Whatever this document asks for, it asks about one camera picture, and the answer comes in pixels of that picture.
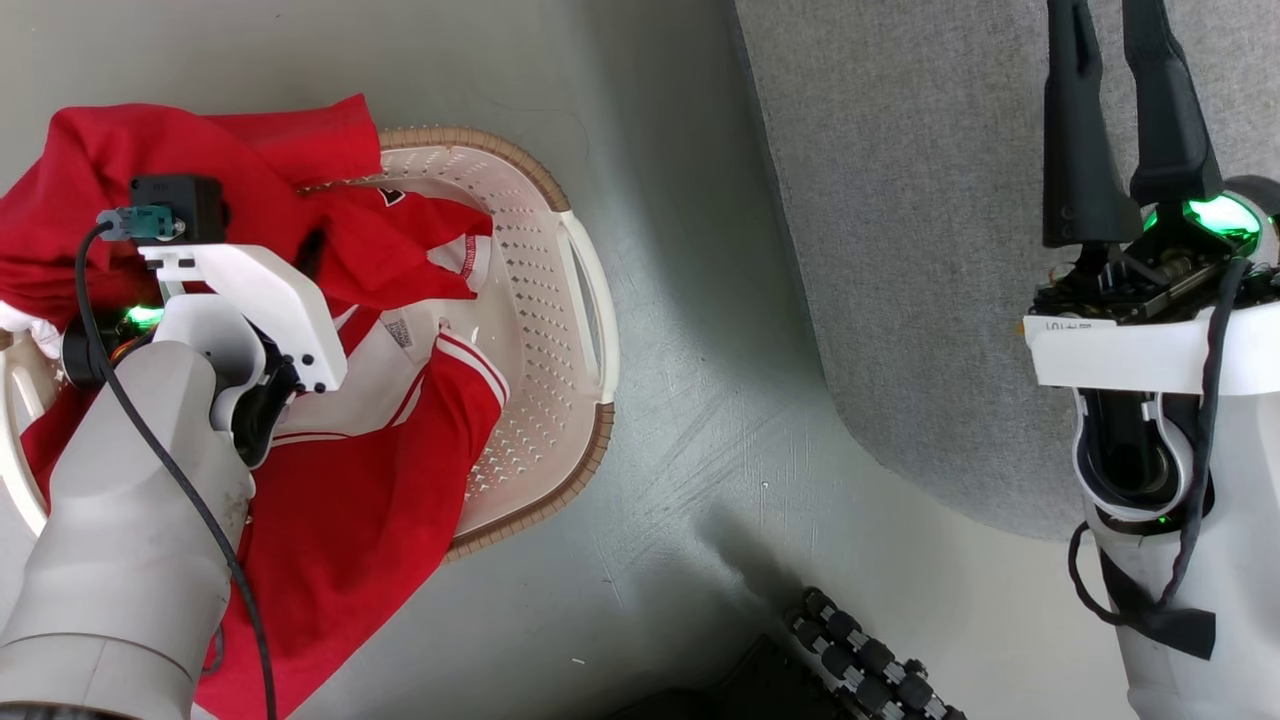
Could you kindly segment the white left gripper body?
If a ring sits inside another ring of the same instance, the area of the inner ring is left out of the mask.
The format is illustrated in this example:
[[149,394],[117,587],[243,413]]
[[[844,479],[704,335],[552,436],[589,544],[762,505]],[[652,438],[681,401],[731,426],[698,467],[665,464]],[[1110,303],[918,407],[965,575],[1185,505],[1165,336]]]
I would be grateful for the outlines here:
[[234,243],[140,243],[136,250],[160,286],[204,284],[206,292],[174,293],[159,309],[108,311],[96,332],[74,320],[60,342],[73,384],[104,384],[91,356],[99,340],[113,365],[147,343],[187,345],[210,363],[220,393],[340,388],[348,361],[323,292],[271,250]]

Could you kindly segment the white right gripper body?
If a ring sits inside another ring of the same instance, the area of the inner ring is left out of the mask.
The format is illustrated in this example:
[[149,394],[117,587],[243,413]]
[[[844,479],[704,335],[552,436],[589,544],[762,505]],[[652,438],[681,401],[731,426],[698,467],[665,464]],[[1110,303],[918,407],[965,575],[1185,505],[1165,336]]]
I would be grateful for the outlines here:
[[1024,340],[1043,386],[1197,395],[1210,318],[1234,258],[1248,266],[1222,342],[1224,395],[1277,391],[1277,182],[1238,176],[1183,214],[1041,288]]

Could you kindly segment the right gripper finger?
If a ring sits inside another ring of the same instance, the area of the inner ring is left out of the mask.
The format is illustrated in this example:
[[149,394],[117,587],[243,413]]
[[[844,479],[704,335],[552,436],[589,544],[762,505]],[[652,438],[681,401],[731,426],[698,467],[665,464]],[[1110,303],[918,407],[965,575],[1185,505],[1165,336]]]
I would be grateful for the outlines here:
[[1224,178],[1167,8],[1164,1],[1121,5],[1139,141],[1130,196],[1143,208],[1215,199]]
[[1103,109],[1102,54],[1085,1],[1047,4],[1043,245],[1129,243],[1142,234],[1137,204],[1114,161]]

